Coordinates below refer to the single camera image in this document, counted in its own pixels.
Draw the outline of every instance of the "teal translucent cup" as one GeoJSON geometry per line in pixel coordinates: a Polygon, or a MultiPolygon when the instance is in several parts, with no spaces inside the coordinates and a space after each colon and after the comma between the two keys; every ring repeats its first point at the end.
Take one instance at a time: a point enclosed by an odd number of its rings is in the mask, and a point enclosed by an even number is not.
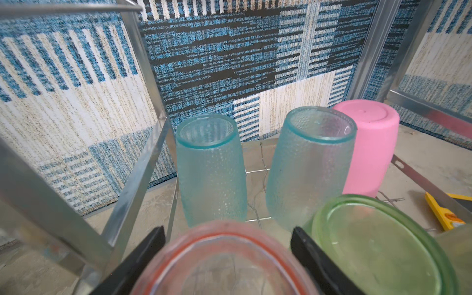
{"type": "Polygon", "coordinates": [[[281,227],[303,226],[342,194],[356,132],[356,123],[337,110],[301,107],[287,114],[266,192],[269,213],[281,227]]]}
{"type": "Polygon", "coordinates": [[[177,127],[176,150],[188,225],[214,219],[244,221],[246,175],[236,122],[219,114],[187,119],[177,127]]]}

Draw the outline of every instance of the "pink cup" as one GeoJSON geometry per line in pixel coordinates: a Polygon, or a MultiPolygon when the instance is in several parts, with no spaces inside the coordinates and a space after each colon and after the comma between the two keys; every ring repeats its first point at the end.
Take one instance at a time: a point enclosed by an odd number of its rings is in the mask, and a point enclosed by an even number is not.
{"type": "Polygon", "coordinates": [[[350,116],[357,124],[343,194],[375,197],[392,160],[400,116],[392,107],[378,101],[343,101],[333,108],[350,116]]]}

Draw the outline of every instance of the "metal frame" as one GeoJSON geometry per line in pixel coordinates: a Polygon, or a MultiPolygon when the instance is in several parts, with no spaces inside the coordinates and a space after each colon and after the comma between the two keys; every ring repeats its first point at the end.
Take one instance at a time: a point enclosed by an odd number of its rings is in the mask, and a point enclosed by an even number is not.
{"type": "MultiPolygon", "coordinates": [[[[348,93],[349,99],[360,98],[364,93],[399,3],[400,0],[380,0],[348,93]]],[[[440,3],[441,0],[421,1],[379,93],[379,101],[384,101],[387,98],[389,101],[413,110],[434,122],[471,138],[472,122],[469,118],[396,89],[440,3]]],[[[121,262],[152,171],[164,145],[164,139],[167,142],[173,162],[176,163],[177,159],[171,122],[155,82],[154,73],[147,57],[146,46],[138,27],[136,12],[141,10],[142,7],[131,0],[117,0],[117,5],[0,6],[0,17],[2,18],[63,13],[120,12],[146,88],[151,97],[152,105],[156,111],[157,123],[101,235],[98,235],[0,139],[0,225],[10,235],[29,243],[42,251],[48,258],[81,276],[82,280],[77,284],[75,293],[90,291],[100,282],[101,278],[109,274],[121,262]],[[28,186],[25,186],[22,182],[24,179],[28,179],[28,186]]],[[[243,145],[259,145],[262,161],[264,161],[262,146],[276,144],[277,140],[248,142],[243,143],[243,145]]],[[[451,209],[466,222],[472,220],[470,213],[466,214],[463,207],[457,206],[455,201],[451,202],[453,199],[418,172],[396,156],[392,161],[413,181],[432,193],[443,206],[445,205],[445,207],[451,209]]],[[[269,168],[264,162],[263,164],[264,169],[247,171],[246,173],[265,172],[267,176],[269,168]]],[[[177,178],[169,218],[168,240],[171,237],[178,191],[177,178]]],[[[387,201],[393,204],[392,202],[400,200],[389,200],[387,198],[387,201]]],[[[247,220],[247,222],[258,221],[259,226],[261,226],[261,220],[271,218],[259,218],[254,205],[248,205],[255,211],[256,219],[247,220]]]]}

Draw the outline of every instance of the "concrete floor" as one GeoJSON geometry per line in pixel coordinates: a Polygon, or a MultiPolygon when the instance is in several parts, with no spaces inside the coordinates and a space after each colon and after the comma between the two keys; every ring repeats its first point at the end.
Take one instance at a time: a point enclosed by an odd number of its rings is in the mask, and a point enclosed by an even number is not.
{"type": "MultiPolygon", "coordinates": [[[[247,171],[263,169],[260,148],[246,147],[244,161],[247,171]]],[[[270,167],[273,146],[263,148],[265,163],[270,167]]],[[[472,196],[472,151],[441,141],[435,137],[400,126],[395,154],[447,193],[472,196]]],[[[442,232],[424,199],[424,190],[393,165],[380,188],[390,199],[404,197],[396,206],[410,215],[434,236],[442,232]]],[[[265,172],[248,174],[248,201],[254,204],[259,217],[267,217],[262,181],[265,172]]],[[[169,212],[175,179],[148,190],[139,211],[125,255],[128,255],[154,227],[164,225],[167,232],[169,212]]],[[[110,208],[88,216],[86,221],[98,232],[103,230],[110,208]]],[[[255,212],[248,208],[248,218],[254,219],[255,212]]],[[[258,226],[256,221],[249,222],[258,226]]],[[[288,247],[290,233],[280,228],[273,220],[261,220],[261,227],[288,247]]],[[[182,205],[177,205],[172,230],[172,240],[188,230],[182,205]]],[[[49,262],[26,246],[0,253],[0,295],[48,294],[69,295],[76,283],[76,277],[61,267],[49,262]]]]}

